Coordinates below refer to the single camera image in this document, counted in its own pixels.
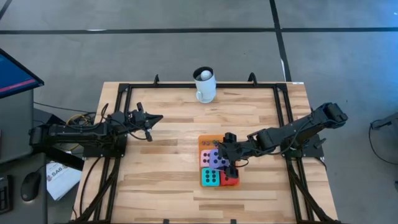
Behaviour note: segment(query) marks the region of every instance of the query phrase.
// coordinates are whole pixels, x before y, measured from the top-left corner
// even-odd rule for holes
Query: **white ball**
[[[208,70],[204,70],[203,72],[201,72],[200,74],[200,78],[205,81],[207,79],[209,79],[211,77],[211,72]]]

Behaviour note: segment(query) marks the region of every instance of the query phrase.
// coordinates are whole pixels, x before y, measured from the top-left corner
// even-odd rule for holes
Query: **white mug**
[[[209,71],[211,73],[210,78],[206,80],[201,79],[201,73],[203,71]],[[201,103],[210,103],[216,96],[216,77],[214,71],[210,67],[200,67],[193,72],[193,79],[197,86],[197,99]]]

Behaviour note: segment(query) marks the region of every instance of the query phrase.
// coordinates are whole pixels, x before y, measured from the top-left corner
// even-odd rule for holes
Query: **red block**
[[[221,181],[221,186],[237,186],[239,185],[239,178],[229,178],[225,175],[224,172],[220,172],[221,176],[220,176],[220,181]]]

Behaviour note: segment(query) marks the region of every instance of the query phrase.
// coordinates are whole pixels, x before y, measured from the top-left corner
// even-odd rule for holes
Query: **black floor stripe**
[[[3,7],[0,10],[0,19],[4,16],[4,13],[6,13],[8,6],[10,6],[12,0],[7,0],[6,3],[4,3]]]
[[[282,32],[398,32],[398,27],[282,28]]]
[[[279,24],[279,18],[278,18],[278,12],[277,12],[277,9],[276,9],[276,4],[275,4],[274,0],[269,0],[269,4],[271,5],[272,18],[274,20],[274,25],[275,25],[275,32],[276,32],[276,39],[278,41],[279,55],[280,55],[280,59],[282,59],[282,61],[283,61],[283,67],[284,67],[284,72],[285,72],[285,80],[287,82],[291,82],[292,81],[292,76],[290,75],[290,68],[289,68],[289,63],[287,61],[284,38],[282,36],[282,32],[281,32],[281,29],[280,29],[280,24]]]
[[[0,34],[187,34],[275,32],[274,28],[174,28],[174,29],[95,29],[95,30],[0,30]]]

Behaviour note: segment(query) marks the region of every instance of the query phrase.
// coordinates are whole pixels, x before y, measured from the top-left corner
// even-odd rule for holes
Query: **pink block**
[[[200,167],[209,167],[211,150],[202,150],[200,154]]]

